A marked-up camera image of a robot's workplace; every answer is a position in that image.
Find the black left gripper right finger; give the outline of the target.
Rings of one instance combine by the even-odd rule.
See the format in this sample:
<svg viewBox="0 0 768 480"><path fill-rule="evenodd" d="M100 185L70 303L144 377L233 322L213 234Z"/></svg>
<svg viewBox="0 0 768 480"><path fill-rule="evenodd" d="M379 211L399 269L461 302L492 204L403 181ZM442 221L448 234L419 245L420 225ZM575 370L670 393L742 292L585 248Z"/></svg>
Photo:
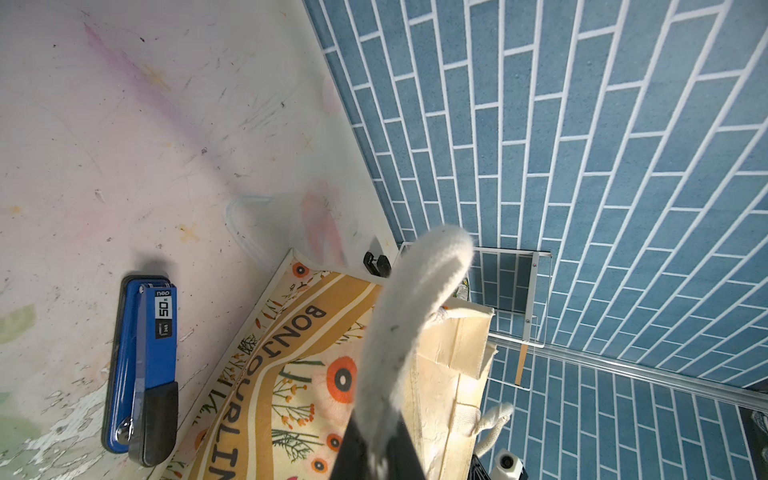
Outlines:
<svg viewBox="0 0 768 480"><path fill-rule="evenodd" d="M424 480L425 475L402 416L386 448L388 480Z"/></svg>

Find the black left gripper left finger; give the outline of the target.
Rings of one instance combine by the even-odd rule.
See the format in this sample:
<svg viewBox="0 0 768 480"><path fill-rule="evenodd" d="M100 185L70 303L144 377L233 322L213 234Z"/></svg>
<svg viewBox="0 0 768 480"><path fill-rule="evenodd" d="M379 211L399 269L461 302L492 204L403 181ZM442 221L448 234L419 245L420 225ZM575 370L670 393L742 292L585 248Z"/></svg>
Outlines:
<svg viewBox="0 0 768 480"><path fill-rule="evenodd" d="M353 417L347 425L333 469L331 480L365 480L368 478L367 444Z"/></svg>

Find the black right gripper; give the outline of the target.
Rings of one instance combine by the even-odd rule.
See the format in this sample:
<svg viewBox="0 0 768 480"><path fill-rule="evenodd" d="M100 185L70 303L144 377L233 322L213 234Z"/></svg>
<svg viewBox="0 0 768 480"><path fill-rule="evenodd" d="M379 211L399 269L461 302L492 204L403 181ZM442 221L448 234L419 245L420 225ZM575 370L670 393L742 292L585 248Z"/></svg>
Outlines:
<svg viewBox="0 0 768 480"><path fill-rule="evenodd" d="M494 457L491 470L487 471L480 458L472 456L468 480L528 480L529 475L522 460L508 450L502 450Z"/></svg>

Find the cream floral tote bag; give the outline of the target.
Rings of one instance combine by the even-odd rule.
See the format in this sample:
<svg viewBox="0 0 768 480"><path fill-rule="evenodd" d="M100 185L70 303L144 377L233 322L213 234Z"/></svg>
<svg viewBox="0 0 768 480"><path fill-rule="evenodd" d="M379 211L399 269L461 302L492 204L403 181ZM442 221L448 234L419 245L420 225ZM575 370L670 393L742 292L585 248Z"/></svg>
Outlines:
<svg viewBox="0 0 768 480"><path fill-rule="evenodd" d="M456 290L470 235L431 230L389 278L279 266L183 424L156 479L330 479L353 417L368 478L387 476L402 416L425 479L464 479L513 415L481 407L496 348L492 311Z"/></svg>

